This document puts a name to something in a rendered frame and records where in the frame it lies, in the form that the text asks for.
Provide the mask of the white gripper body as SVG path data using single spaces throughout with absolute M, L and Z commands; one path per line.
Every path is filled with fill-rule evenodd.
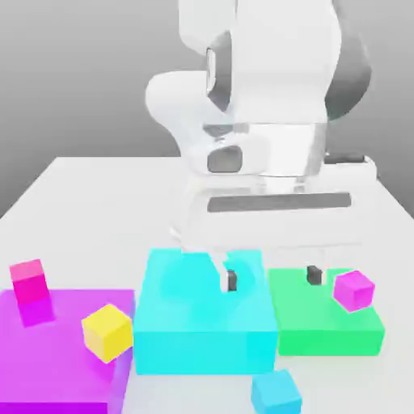
M 348 191 L 188 187 L 178 199 L 178 234 L 187 249 L 210 253 L 353 245 L 361 201 Z

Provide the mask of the small magenta cube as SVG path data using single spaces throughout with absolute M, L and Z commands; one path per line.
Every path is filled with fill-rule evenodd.
M 362 272 L 354 270 L 336 276 L 333 298 L 348 312 L 353 313 L 372 305 L 375 284 Z

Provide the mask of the small blue cube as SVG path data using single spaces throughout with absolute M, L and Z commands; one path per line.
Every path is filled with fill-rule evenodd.
M 251 402 L 256 414 L 301 414 L 302 396 L 288 370 L 252 378 Z

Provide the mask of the small yellow cube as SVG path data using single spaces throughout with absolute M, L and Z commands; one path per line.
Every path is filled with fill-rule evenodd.
M 108 303 L 81 321 L 84 344 L 105 364 L 133 347 L 132 320 Z

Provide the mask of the small pink cube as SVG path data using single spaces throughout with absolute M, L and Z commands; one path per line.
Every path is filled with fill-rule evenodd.
M 23 326 L 53 321 L 52 298 L 40 259 L 12 264 L 10 274 Z

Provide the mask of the large green box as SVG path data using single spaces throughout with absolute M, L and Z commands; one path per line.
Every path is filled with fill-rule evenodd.
M 331 268 L 327 283 L 312 285 L 305 268 L 271 268 L 268 283 L 278 326 L 280 356 L 376 356 L 385 327 L 376 310 L 348 312 L 333 298 L 336 277 L 350 268 Z

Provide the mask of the large cyan box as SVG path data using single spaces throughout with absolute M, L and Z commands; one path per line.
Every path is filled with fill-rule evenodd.
M 135 369 L 143 375 L 269 372 L 277 348 L 262 254 L 230 251 L 237 287 L 223 292 L 209 254 L 150 251 L 133 319 Z

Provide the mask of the large purple box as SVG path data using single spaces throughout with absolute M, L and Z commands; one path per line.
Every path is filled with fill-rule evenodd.
M 20 306 L 0 292 L 0 414 L 121 414 L 132 353 L 105 364 L 85 347 L 82 320 L 111 303 L 134 311 L 130 289 L 55 289 Z

